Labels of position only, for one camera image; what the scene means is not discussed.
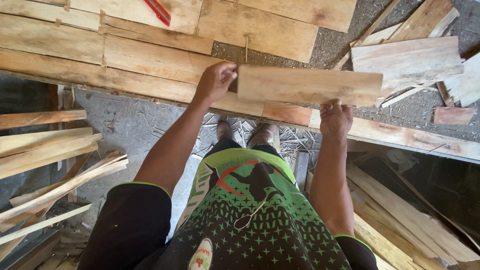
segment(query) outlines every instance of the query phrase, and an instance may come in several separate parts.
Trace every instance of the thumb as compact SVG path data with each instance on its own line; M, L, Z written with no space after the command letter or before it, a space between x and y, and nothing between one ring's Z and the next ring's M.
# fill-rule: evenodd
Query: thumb
M237 77L238 73L233 71L229 73L225 78L223 78L223 84L228 87Z
M333 102L333 108L332 111L334 114L340 116L343 114L343 109L342 109L342 101L339 99L335 99Z

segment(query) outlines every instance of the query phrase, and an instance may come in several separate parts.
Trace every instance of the hand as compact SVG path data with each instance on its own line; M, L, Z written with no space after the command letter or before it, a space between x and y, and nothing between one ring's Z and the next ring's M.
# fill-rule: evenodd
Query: hand
M193 102L206 103L210 106L213 102L223 98L228 86L238 77L233 71L237 65L230 62L221 62L205 69L197 86Z
M327 140L343 141L353 123L352 106L342 105L337 99L331 104L320 105L320 133Z

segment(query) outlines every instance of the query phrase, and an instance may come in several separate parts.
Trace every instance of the sleeve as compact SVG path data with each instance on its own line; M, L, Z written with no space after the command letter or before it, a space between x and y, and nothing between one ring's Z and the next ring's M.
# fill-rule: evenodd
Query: sleeve
M375 255L367 244L346 234L334 236L353 270L378 270Z
M171 209L170 196L155 184L115 186L107 194L78 270L133 269L165 245Z

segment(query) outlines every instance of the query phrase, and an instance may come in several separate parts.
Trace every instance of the shoe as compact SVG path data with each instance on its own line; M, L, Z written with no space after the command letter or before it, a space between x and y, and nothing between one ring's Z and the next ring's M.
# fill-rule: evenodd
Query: shoe
M230 129L230 125L226 121L218 121L218 125L216 127L216 138L218 141L223 138L232 138L232 130Z
M273 124L264 124L257 128L257 131L248 142L248 148L255 145L268 144L268 141L273 139L275 133L278 131L278 126Z

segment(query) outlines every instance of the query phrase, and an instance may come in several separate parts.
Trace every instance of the brown shoe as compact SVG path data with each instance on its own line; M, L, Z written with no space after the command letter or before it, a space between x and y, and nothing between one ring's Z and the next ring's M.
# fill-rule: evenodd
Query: brown shoe
M273 139L277 130L278 126L273 124L264 124L263 126L259 126L257 131L254 132L253 137L248 142L248 148L252 148L255 145L268 144L268 141Z
M218 141L223 138L232 138L232 130L230 129L230 125L226 121L218 121L218 125L216 127L216 138Z

